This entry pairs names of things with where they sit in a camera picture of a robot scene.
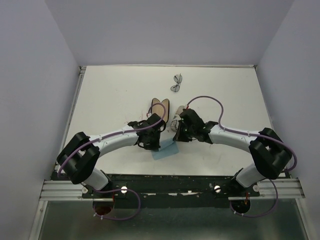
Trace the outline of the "marbled glasses case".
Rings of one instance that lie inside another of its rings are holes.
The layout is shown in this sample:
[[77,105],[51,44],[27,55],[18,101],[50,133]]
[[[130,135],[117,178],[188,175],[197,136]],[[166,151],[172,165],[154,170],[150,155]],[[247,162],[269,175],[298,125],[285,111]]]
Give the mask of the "marbled glasses case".
[[174,116],[173,116],[173,119],[170,123],[170,129],[173,131],[173,132],[177,132],[178,131],[178,128],[179,128],[179,122],[181,120],[181,117],[180,117],[180,114],[184,111],[184,109],[186,108],[185,105],[181,105],[178,107],[178,109],[176,110]]

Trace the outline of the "blue cleaning cloth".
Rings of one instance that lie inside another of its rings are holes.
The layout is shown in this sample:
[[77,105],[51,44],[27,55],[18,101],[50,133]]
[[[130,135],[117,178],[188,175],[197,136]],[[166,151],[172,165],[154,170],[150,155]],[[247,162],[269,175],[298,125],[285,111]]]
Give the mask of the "blue cleaning cloth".
[[172,138],[168,138],[168,139],[162,140],[160,142],[159,150],[152,151],[151,154],[152,154],[152,158],[157,161],[157,160],[161,160],[161,159],[176,155],[179,152],[180,151],[177,146],[177,143],[173,141]]

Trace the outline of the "dark wire-frame sunglasses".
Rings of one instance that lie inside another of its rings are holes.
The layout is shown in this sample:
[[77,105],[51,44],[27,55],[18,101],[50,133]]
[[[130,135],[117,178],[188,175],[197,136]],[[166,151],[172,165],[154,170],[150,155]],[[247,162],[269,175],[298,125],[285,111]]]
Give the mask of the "dark wire-frame sunglasses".
[[172,92],[177,93],[180,90],[181,83],[183,80],[183,76],[181,74],[177,74],[173,77],[175,84],[170,88]]

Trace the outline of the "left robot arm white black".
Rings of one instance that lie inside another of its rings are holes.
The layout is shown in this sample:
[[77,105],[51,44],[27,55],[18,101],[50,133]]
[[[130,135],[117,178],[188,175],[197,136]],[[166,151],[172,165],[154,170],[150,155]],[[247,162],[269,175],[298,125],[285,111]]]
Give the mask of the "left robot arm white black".
[[107,153],[124,147],[138,146],[148,151],[160,148],[161,132],[166,122],[153,113],[148,119],[131,121],[120,130],[86,135],[76,133],[59,153],[56,161],[74,185],[84,183],[101,198],[111,191],[111,180],[102,170],[96,168],[98,159]]

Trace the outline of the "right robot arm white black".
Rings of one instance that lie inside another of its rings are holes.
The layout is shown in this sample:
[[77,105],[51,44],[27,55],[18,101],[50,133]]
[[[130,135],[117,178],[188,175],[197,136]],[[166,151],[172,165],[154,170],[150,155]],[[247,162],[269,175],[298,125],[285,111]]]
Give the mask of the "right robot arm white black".
[[197,140],[207,144],[220,144],[237,148],[251,154],[253,163],[241,168],[229,183],[230,191],[241,196],[256,182],[275,180],[293,157],[282,140],[271,129],[242,133],[238,129],[227,130],[218,122],[204,122],[193,109],[185,109],[179,115],[175,142]]

